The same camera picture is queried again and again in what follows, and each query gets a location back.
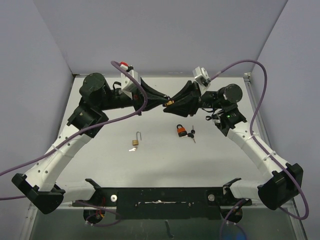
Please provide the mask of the brass padlock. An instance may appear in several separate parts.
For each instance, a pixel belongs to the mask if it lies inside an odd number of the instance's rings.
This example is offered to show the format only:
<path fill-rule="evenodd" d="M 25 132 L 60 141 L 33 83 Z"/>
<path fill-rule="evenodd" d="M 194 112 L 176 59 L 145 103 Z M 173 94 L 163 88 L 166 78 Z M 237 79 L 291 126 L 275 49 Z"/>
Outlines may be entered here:
<path fill-rule="evenodd" d="M 138 147 L 141 140 L 142 140 L 142 134 L 140 131 L 137 131 L 135 134 L 135 139 L 132 140 L 132 146 Z"/>
<path fill-rule="evenodd" d="M 168 106 L 172 105 L 174 102 L 175 102 L 175 101 L 174 101 L 171 97 L 168 96 L 167 102 L 164 103 L 163 106 L 164 106 L 164 107 L 168 107 Z"/>

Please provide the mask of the black headed key bunch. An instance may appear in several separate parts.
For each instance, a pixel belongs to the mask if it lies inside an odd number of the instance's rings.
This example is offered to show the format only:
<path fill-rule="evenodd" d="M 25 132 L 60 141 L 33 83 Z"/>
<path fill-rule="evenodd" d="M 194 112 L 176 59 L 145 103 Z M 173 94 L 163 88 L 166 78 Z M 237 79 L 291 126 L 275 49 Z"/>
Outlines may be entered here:
<path fill-rule="evenodd" d="M 191 131 L 187 134 L 187 136 L 188 136 L 189 138 L 191 138 L 194 143 L 196 143 L 195 133 L 196 133 L 195 128 L 194 128 L 194 126 L 192 126 Z"/>

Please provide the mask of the orange black padlock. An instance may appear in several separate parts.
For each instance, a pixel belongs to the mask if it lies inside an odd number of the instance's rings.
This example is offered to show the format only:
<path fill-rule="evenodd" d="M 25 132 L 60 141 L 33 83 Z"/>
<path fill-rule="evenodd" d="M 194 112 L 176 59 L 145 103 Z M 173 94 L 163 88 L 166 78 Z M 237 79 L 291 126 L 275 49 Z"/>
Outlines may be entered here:
<path fill-rule="evenodd" d="M 188 132 L 181 124 L 178 124 L 176 126 L 176 131 L 177 131 L 177 134 L 180 138 L 186 137 L 188 135 Z"/>

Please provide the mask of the silver keys of padlock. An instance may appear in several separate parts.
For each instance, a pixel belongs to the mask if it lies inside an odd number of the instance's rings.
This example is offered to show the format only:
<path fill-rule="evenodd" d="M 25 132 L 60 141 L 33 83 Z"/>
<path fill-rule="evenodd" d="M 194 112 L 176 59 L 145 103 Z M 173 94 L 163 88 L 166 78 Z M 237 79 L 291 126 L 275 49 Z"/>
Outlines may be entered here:
<path fill-rule="evenodd" d="M 137 149 L 138 149 L 138 147 L 135 146 L 135 147 L 131 148 L 129 151 L 130 151 L 130 152 L 135 152 Z"/>

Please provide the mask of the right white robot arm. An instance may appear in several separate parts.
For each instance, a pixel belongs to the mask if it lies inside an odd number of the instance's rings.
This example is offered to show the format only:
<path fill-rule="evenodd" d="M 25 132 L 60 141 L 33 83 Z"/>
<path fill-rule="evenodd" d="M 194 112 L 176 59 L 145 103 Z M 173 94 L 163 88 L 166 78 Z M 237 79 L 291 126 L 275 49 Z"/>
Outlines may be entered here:
<path fill-rule="evenodd" d="M 277 155 L 251 129 L 250 123 L 238 109 L 242 97 L 243 91 L 237 84 L 209 91 L 195 81 L 188 81 L 164 104 L 163 111 L 186 118 L 195 115 L 198 109 L 212 109 L 206 120 L 213 121 L 224 136 L 238 145 L 264 179 L 255 183 L 240 178 L 225 184 L 223 200 L 230 205 L 242 198 L 260 200 L 270 210 L 276 210 L 299 194 L 303 169 L 299 164 L 290 164 Z"/>

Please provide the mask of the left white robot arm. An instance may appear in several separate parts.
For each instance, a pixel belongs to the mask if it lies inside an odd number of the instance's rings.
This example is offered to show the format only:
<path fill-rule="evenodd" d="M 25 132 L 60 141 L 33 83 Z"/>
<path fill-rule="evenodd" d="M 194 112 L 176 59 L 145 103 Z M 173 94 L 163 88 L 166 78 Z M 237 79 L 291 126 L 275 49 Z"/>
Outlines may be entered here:
<path fill-rule="evenodd" d="M 87 75 L 79 89 L 78 107 L 47 153 L 31 169 L 13 176 L 12 183 L 43 214 L 52 213 L 65 202 L 100 203 L 102 193 L 92 179 L 65 184 L 57 183 L 57 179 L 78 151 L 109 122 L 106 110 L 134 107 L 139 115 L 168 102 L 168 96 L 149 87 L 134 70 L 122 77 L 130 85 L 128 90 L 110 88 L 101 73 Z"/>

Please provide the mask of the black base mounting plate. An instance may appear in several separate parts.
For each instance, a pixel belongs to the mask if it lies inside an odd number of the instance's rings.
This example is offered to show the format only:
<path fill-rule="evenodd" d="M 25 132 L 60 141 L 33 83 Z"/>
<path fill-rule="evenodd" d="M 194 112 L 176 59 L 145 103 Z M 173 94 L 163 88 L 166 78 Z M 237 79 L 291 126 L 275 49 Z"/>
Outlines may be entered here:
<path fill-rule="evenodd" d="M 75 207 L 115 208 L 118 220 L 187 220 L 202 218 L 239 223 L 245 200 L 222 187 L 97 187 L 89 200 L 77 200 Z"/>

